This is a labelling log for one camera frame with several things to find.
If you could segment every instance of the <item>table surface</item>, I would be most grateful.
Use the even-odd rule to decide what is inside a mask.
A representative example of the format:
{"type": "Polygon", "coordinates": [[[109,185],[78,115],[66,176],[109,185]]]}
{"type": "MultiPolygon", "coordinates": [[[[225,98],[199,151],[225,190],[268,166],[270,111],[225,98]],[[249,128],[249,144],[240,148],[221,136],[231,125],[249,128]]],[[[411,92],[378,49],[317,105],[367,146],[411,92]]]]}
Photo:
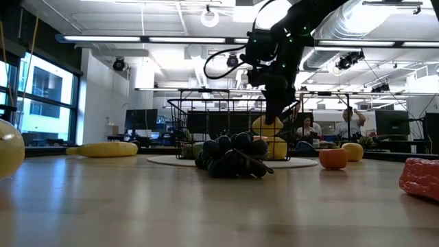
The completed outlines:
{"type": "Polygon", "coordinates": [[[438,246],[439,204],[403,163],[212,179],[148,156],[28,158],[0,181],[0,246],[438,246]]]}

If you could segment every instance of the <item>wire basket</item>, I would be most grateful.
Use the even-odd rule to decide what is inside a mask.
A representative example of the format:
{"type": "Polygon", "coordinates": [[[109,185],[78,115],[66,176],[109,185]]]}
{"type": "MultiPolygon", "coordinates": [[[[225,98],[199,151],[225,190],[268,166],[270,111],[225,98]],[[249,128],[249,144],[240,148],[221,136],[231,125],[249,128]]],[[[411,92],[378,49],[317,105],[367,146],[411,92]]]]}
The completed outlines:
{"type": "MultiPolygon", "coordinates": [[[[239,134],[251,131],[254,136],[262,136],[260,133],[273,133],[273,139],[270,139],[272,147],[269,144],[269,151],[276,154],[277,143],[282,143],[287,151],[292,150],[294,144],[294,114],[292,114],[297,102],[289,105],[284,109],[279,120],[282,125],[276,123],[270,128],[264,128],[259,125],[258,128],[252,129],[252,124],[260,117],[265,116],[265,99],[230,99],[228,91],[218,91],[227,95],[222,98],[214,99],[189,99],[180,96],[179,99],[169,99],[167,102],[171,105],[172,123],[174,135],[176,138],[175,146],[179,150],[177,158],[184,158],[180,153],[186,144],[193,145],[197,142],[216,140],[222,135],[239,134]]],[[[286,158],[277,159],[275,155],[269,160],[288,161],[286,158]]]]}

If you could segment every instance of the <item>red object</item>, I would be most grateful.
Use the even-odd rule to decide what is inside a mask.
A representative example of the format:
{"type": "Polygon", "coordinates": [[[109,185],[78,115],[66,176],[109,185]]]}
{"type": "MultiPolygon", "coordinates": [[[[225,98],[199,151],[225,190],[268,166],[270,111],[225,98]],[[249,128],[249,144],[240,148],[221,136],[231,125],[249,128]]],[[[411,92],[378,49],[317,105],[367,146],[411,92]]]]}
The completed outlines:
{"type": "Polygon", "coordinates": [[[439,201],[439,161],[408,158],[399,187],[406,193],[439,201]]]}
{"type": "Polygon", "coordinates": [[[326,169],[343,169],[348,163],[346,151],[342,148],[320,150],[318,159],[320,164],[326,169]]]}

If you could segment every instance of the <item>dark grape bunch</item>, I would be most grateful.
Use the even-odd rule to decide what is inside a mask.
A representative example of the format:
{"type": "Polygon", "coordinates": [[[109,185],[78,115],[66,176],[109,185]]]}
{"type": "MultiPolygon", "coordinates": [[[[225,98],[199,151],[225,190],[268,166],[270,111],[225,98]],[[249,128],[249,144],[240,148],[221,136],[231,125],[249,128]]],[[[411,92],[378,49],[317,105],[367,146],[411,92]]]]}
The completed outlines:
{"type": "Polygon", "coordinates": [[[262,163],[267,154],[267,143],[263,140],[253,141],[253,134],[247,131],[205,141],[195,164],[199,169],[209,171],[212,178],[251,175],[262,178],[271,170],[262,163]]]}

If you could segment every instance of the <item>woman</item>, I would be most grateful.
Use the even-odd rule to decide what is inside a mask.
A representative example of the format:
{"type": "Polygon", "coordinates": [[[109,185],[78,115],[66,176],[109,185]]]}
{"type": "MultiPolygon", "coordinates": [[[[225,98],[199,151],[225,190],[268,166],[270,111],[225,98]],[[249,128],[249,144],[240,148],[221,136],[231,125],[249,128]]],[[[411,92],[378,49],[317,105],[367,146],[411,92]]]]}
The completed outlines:
{"type": "Polygon", "coordinates": [[[343,119],[344,121],[337,124],[335,127],[335,134],[341,139],[347,139],[348,136],[348,121],[349,127],[351,129],[351,137],[353,134],[361,132],[360,127],[364,126],[364,122],[366,122],[366,117],[358,112],[357,109],[352,109],[349,107],[348,109],[343,111],[343,119]],[[357,114],[358,119],[352,119],[353,112],[357,114]]]}
{"type": "Polygon", "coordinates": [[[311,119],[307,117],[303,121],[303,128],[302,127],[298,128],[296,134],[299,137],[302,137],[302,135],[304,137],[307,137],[311,134],[311,132],[316,132],[316,130],[314,130],[314,128],[311,127],[311,119]]]}

